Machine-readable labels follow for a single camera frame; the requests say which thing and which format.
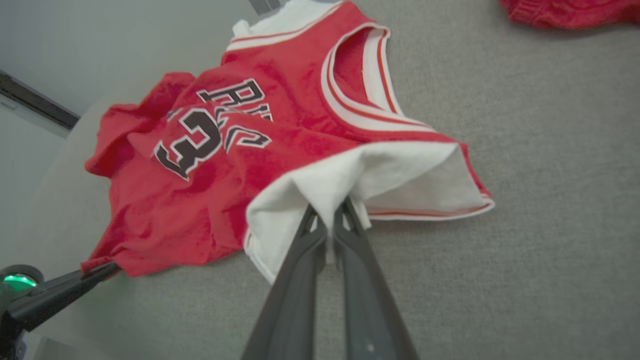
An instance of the white wall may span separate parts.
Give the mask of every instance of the white wall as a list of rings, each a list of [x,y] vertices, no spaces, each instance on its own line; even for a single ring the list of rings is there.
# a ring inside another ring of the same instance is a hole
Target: white wall
[[[0,0],[0,69],[82,115],[145,68],[219,65],[233,24],[257,17],[248,0]]]
[[[67,134],[66,129],[22,106],[13,111],[0,106],[0,243],[13,241],[18,219]],[[0,256],[0,261],[4,267],[10,259]]]

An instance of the green light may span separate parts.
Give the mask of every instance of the green light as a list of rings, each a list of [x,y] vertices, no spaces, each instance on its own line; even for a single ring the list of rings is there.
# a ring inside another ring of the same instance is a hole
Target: green light
[[[24,277],[24,276],[13,276],[13,275],[9,275],[7,277],[4,278],[3,282],[22,282],[24,284],[27,284],[31,287],[37,286],[37,284],[31,280],[29,280],[28,278]]]

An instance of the red and white jersey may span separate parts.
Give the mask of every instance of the red and white jersey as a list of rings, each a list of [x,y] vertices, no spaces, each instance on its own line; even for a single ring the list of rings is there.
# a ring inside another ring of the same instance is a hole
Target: red and white jersey
[[[309,204],[332,224],[349,195],[366,227],[493,207],[467,147],[403,114],[389,29],[353,3],[292,0],[234,33],[219,67],[104,115],[86,169],[111,179],[112,219],[83,269],[137,276],[244,248],[273,281]]]

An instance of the gray fabric surface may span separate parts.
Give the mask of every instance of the gray fabric surface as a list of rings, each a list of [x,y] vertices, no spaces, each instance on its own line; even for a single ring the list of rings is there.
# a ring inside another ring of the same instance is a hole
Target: gray fabric surface
[[[404,112],[468,143],[497,203],[369,231],[421,358],[640,359],[640,28],[539,31],[510,24],[494,0],[356,3],[392,30]],[[90,253],[109,219],[108,181],[82,168],[99,117],[160,76],[80,120],[23,231],[33,252],[14,262],[53,277]],[[344,359],[341,286],[325,269],[317,359]],[[114,360],[239,359],[268,291],[237,254],[118,275],[38,331]]]

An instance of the folded fabric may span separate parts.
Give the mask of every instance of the folded fabric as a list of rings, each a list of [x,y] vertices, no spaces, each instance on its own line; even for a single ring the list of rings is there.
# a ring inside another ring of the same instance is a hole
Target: folded fabric
[[[499,0],[509,19],[534,28],[588,29],[640,24],[640,0]]]
[[[274,281],[311,204],[325,224],[346,196],[364,227],[493,207],[467,146],[406,117],[389,30],[349,2],[292,0],[239,22],[222,64],[167,74],[102,118],[87,171],[111,179],[111,223],[83,270],[129,275],[244,249]]]

